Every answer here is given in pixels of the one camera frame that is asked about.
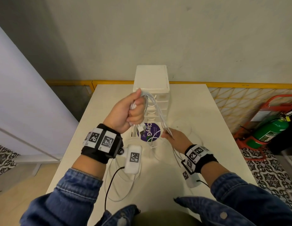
gray wall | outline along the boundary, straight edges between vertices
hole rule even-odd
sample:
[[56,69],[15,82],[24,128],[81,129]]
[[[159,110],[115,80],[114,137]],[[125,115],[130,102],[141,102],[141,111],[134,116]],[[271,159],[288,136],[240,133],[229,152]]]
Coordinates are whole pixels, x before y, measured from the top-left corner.
[[44,79],[292,83],[292,0],[0,0],[0,26]]

denim jacket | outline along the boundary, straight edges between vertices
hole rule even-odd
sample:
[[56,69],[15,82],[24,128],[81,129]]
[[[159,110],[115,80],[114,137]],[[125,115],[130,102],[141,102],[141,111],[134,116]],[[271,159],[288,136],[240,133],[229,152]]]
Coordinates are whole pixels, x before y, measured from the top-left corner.
[[[20,219],[21,225],[86,225],[102,181],[69,169],[52,193],[36,198]],[[292,211],[279,198],[248,184],[234,173],[212,184],[217,201],[205,197],[177,197],[179,205],[198,213],[205,225],[292,225]],[[96,225],[130,225],[139,210],[129,205],[112,215],[105,211]]]

green fire extinguisher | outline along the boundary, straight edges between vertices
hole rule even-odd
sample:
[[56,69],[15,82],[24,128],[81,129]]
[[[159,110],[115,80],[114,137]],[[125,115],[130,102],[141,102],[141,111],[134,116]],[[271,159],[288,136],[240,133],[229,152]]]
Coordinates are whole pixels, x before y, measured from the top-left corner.
[[[268,122],[262,122],[253,133],[252,136],[261,141],[261,142],[269,142],[272,138],[274,138],[279,133],[283,132],[288,128],[290,119],[288,116],[280,116],[276,119],[273,119]],[[253,139],[250,139],[246,142],[246,144],[254,149],[258,149],[263,144],[256,142]]]

yellow wire mesh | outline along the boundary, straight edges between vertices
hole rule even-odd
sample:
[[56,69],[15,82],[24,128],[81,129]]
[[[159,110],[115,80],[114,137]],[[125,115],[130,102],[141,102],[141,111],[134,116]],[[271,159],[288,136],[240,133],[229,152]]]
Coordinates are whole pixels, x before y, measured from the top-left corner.
[[[261,104],[279,94],[292,94],[292,89],[209,88],[231,133],[256,114]],[[292,103],[292,97],[276,98],[271,105]]]

right hand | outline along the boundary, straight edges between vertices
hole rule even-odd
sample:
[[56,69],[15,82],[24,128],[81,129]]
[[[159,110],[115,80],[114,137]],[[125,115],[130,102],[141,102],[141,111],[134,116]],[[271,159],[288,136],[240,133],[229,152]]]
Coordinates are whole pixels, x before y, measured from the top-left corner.
[[193,145],[193,143],[181,131],[172,128],[169,129],[173,137],[171,137],[171,135],[169,135],[169,133],[166,131],[163,132],[161,137],[167,139],[171,143],[172,147],[179,153],[184,154],[187,148]]

